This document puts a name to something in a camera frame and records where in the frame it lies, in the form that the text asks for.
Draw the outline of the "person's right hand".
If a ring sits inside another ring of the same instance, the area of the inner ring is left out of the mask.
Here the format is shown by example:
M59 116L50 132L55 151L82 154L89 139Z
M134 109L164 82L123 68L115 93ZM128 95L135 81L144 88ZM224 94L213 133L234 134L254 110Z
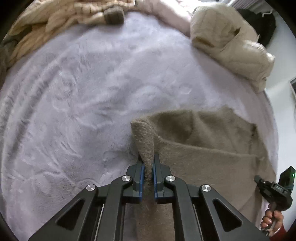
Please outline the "person's right hand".
M283 216L282 212L277 211L277 210L271 211L270 209L267 209L264 217L262 218L262 222L260 224L260 227L263 230L267 230L268 236L272 237L277 232L279 232L280 229L283 227L283 219L284 219L284 216ZM275 221L275 224L274 224L273 228L268 228L270 225L273 224L274 221Z

